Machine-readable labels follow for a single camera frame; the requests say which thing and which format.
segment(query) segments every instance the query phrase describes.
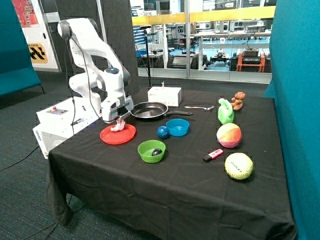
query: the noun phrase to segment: blue bowl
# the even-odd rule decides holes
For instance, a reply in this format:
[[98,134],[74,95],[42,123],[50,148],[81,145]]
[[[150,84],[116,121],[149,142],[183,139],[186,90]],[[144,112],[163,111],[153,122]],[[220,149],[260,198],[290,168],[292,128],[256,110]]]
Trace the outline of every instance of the blue bowl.
[[169,129],[171,136],[181,137],[187,134],[190,124],[187,120],[176,118],[167,121],[165,125]]

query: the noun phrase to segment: green bowl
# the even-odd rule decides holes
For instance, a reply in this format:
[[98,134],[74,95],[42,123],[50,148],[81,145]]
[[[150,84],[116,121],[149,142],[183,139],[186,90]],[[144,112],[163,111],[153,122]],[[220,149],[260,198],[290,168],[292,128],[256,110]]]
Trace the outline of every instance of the green bowl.
[[[152,152],[155,149],[161,149],[162,153],[152,156]],[[138,146],[138,153],[140,154],[141,159],[149,164],[159,162],[164,157],[165,150],[166,145],[158,140],[144,141]]]

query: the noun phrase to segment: teddy bear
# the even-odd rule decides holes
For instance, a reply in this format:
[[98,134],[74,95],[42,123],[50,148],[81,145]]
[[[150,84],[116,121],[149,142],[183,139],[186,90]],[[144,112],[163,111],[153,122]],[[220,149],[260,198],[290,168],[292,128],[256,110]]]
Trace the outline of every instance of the teddy bear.
[[245,96],[246,94],[242,91],[239,91],[234,95],[234,97],[231,99],[231,106],[233,107],[233,110],[238,111],[242,108],[244,104],[243,99],[245,98]]

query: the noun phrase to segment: green spray bottle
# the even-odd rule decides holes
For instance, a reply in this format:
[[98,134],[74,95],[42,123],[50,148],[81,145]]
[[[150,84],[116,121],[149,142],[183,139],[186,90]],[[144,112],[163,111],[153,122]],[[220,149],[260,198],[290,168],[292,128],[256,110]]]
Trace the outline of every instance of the green spray bottle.
[[224,98],[220,98],[218,102],[219,104],[221,104],[221,106],[218,109],[219,121],[223,125],[232,123],[234,121],[235,114],[231,103]]

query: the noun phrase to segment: colorful ball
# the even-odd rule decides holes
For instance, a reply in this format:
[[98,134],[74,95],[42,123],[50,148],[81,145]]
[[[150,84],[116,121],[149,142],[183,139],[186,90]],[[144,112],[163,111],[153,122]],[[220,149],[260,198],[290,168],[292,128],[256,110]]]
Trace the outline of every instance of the colorful ball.
[[242,135],[240,127],[234,123],[226,123],[218,129],[216,137],[222,146],[232,149],[239,145]]
[[160,126],[158,127],[156,134],[161,139],[167,139],[170,136],[169,128],[167,128],[166,126]]

